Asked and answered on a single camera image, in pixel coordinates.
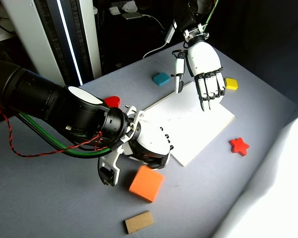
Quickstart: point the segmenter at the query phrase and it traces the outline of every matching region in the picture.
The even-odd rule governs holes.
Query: white board
[[[145,120],[162,126],[169,135],[174,146],[171,154],[182,166],[193,160],[235,117],[219,103],[208,112],[202,111],[194,82],[145,112]]]

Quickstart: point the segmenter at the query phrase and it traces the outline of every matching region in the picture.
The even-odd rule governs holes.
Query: gray table
[[[177,45],[83,86],[98,97],[118,95],[122,105],[145,109],[173,90],[173,81],[159,87],[152,77],[171,74]],[[63,154],[24,159],[8,145],[0,123],[0,238],[118,238],[126,235],[123,221],[150,210],[155,224],[128,237],[209,237],[242,192],[294,104],[254,74],[219,52],[224,77],[236,78],[237,91],[227,90],[222,104],[235,120],[188,166],[174,159],[160,170],[166,179],[157,200],[148,204],[129,194],[139,163],[121,157],[120,184],[104,186],[97,160]],[[192,80],[188,71],[184,81]],[[17,119],[11,119],[15,147],[31,154],[51,147]],[[230,151],[229,140],[243,137],[248,155]]]

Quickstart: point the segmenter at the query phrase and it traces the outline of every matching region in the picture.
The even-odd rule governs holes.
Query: red wire
[[[77,148],[77,147],[79,147],[79,146],[81,146],[81,145],[88,144],[88,143],[90,143],[90,142],[96,140],[97,138],[99,138],[98,141],[97,141],[97,143],[98,143],[98,142],[101,140],[101,136],[102,136],[102,133],[101,133],[101,131],[100,131],[95,137],[91,138],[89,141],[83,142],[83,143],[78,144],[78,145],[72,145],[72,146],[69,146],[69,147],[67,147],[67,148],[65,148],[65,149],[63,149],[63,150],[56,150],[56,151],[51,151],[51,152],[48,152],[48,153],[41,153],[41,154],[36,154],[36,155],[22,155],[22,154],[20,154],[19,152],[17,152],[17,151],[14,149],[14,145],[13,145],[13,142],[12,142],[12,139],[13,139],[13,135],[12,135],[12,125],[10,124],[8,117],[7,117],[5,114],[2,113],[1,108],[0,108],[0,114],[3,116],[3,118],[5,119],[6,123],[8,124],[8,127],[9,127],[9,144],[10,144],[11,150],[12,150],[16,155],[18,155],[18,156],[20,156],[20,157],[24,157],[24,158],[32,158],[32,157],[39,157],[39,156],[45,156],[45,155],[52,155],[52,154],[56,154],[56,153],[62,153],[62,152],[64,152],[64,151],[66,151],[66,150],[69,150],[69,149],[75,149],[75,148]],[[102,149],[106,148],[106,147],[103,147],[103,148],[96,149],[96,147],[97,147],[97,146],[96,146],[97,143],[96,143],[95,146],[94,146],[95,151],[99,151],[99,150],[102,150]]]

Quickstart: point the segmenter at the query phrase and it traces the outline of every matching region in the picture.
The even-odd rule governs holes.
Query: tan rectangular block
[[[141,230],[153,224],[153,217],[150,211],[141,213],[135,217],[125,220],[128,234]]]

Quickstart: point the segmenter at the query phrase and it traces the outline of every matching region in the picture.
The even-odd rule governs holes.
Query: blue block
[[[162,86],[163,84],[166,84],[167,82],[169,82],[169,79],[170,79],[170,76],[167,75],[166,73],[160,73],[155,77],[153,77],[153,81],[159,86]]]

